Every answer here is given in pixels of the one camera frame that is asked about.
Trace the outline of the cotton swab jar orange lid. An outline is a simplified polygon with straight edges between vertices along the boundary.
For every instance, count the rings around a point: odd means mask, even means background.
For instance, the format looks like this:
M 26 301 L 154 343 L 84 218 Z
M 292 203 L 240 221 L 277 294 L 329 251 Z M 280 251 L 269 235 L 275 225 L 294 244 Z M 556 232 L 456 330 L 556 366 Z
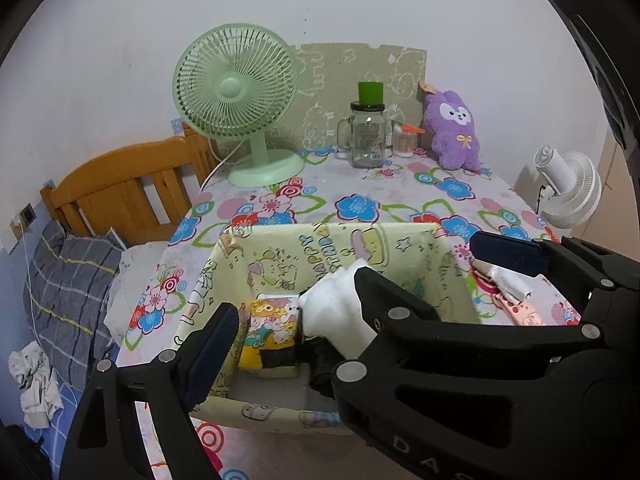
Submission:
M 420 137 L 424 132 L 422 128 L 395 122 L 392 134 L 393 154 L 398 157 L 411 157 L 414 150 L 419 147 Z

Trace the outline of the green cartoon wall board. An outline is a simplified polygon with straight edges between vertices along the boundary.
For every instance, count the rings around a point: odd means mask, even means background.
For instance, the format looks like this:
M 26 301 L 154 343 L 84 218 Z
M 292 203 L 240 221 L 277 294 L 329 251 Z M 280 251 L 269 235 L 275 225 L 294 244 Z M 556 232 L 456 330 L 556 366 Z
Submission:
M 293 48 L 298 68 L 297 96 L 288 112 L 266 133 L 270 148 L 315 151 L 335 145 L 337 123 L 350 115 L 360 81 L 383 85 L 384 116 L 419 125 L 425 79 L 422 49 L 370 44 L 302 44 Z

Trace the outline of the purple plush bunny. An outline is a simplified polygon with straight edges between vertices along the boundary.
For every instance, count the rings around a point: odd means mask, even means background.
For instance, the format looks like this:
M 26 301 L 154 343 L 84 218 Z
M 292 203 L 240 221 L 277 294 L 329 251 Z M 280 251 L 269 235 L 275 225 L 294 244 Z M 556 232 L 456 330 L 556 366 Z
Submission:
M 452 90 L 439 91 L 424 81 L 419 88 L 424 94 L 423 127 L 432 134 L 431 151 L 439 166 L 479 172 L 480 141 L 463 100 Z

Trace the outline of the white rolled cloth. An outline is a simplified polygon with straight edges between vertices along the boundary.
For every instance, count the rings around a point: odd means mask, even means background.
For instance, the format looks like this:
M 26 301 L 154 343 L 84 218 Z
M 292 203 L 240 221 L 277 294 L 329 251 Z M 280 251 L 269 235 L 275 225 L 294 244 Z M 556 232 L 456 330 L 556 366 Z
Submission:
M 516 272 L 478 259 L 472 260 L 472 266 L 494 282 L 500 292 L 514 304 L 529 300 L 532 296 L 533 289 Z

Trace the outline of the green cup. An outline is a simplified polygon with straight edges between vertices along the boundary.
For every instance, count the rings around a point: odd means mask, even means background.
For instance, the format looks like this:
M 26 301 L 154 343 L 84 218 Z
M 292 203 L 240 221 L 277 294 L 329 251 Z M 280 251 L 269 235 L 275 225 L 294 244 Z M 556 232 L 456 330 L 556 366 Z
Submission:
M 358 102 L 364 106 L 384 104 L 384 84 L 382 81 L 359 81 Z

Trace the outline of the wooden headboard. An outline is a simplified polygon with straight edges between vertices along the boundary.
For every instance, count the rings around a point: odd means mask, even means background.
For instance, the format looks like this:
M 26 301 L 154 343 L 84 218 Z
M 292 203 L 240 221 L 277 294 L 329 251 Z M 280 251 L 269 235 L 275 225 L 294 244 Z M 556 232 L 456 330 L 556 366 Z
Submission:
M 131 245 L 169 240 L 192 207 L 181 169 L 202 183 L 214 169 L 204 136 L 183 136 L 118 148 L 85 162 L 41 198 L 50 216 L 80 236 L 115 230 Z

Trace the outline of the yellow cartoon tissue pack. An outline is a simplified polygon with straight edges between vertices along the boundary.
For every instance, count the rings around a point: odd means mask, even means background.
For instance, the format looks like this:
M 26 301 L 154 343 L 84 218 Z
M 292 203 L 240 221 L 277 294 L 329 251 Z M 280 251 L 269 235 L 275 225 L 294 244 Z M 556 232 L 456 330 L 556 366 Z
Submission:
M 254 300 L 239 369 L 261 378 L 295 377 L 299 320 L 296 297 L 265 296 Z

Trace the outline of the white soft cloth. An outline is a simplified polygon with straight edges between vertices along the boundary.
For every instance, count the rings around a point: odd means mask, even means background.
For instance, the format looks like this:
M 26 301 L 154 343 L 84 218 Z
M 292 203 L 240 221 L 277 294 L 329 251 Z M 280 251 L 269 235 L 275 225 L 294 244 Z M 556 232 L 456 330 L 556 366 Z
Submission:
M 355 287 L 360 269 L 369 269 L 363 259 L 326 274 L 298 298 L 304 336 L 326 339 L 346 360 L 357 359 L 376 335 L 362 317 Z

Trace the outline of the white crumpled cloth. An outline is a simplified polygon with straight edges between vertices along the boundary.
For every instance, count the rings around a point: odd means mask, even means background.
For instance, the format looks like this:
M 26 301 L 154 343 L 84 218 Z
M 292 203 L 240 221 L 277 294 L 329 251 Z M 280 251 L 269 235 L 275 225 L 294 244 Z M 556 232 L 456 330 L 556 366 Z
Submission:
M 63 408 L 58 378 L 37 341 L 12 351 L 9 372 L 21 391 L 24 422 L 32 429 L 48 429 L 55 413 Z

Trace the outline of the blue plaid pillow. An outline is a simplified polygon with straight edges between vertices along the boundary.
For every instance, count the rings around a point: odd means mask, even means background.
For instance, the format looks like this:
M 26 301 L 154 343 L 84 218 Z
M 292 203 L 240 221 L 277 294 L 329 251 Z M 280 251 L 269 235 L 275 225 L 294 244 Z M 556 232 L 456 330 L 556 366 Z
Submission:
M 112 233 L 78 236 L 52 220 L 29 260 L 23 300 L 30 328 L 58 378 L 77 390 L 110 345 L 104 318 L 123 252 Z

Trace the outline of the green desk fan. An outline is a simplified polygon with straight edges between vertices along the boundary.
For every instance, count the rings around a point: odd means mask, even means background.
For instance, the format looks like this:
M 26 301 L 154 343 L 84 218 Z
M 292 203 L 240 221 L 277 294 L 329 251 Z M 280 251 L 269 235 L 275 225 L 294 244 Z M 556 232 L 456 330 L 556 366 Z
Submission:
M 215 27 L 186 47 L 171 84 L 180 116 L 201 136 L 246 141 L 250 154 L 230 169 L 237 188 L 263 188 L 297 176 L 304 161 L 286 148 L 267 148 L 265 133 L 297 94 L 292 49 L 265 27 Z

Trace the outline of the glass mason jar mug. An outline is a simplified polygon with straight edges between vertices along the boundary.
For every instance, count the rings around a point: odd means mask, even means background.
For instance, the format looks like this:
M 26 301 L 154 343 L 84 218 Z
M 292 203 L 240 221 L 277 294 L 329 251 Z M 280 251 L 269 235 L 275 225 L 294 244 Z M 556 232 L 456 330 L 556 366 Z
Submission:
M 350 103 L 350 115 L 336 127 L 336 143 L 354 168 L 374 169 L 383 165 L 387 122 L 384 104 Z

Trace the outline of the yellow cartoon storage box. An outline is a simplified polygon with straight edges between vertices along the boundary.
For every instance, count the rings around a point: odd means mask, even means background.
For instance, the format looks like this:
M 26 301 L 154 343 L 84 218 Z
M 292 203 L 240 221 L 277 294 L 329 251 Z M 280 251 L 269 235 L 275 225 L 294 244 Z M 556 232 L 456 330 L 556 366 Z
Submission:
M 363 259 L 435 307 L 443 321 L 476 323 L 480 316 L 471 299 L 469 263 L 454 254 L 463 244 L 448 240 L 433 222 L 285 224 L 223 232 L 202 267 L 174 341 L 182 344 L 203 328 L 224 302 L 238 309 L 239 329 L 193 416 L 236 429 L 347 436 L 334 401 L 308 387 L 309 366 L 300 355 L 302 312 L 295 377 L 261 378 L 239 369 L 252 302 L 265 296 L 297 298 L 326 274 Z

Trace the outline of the white standing fan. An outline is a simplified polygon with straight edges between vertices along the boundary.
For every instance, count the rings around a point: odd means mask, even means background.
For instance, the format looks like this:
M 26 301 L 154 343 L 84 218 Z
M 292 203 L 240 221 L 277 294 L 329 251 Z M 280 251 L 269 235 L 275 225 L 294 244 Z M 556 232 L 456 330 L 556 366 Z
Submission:
M 581 226 L 599 205 L 602 185 L 592 160 L 581 152 L 560 153 L 547 144 L 534 157 L 542 185 L 536 211 L 560 230 Z

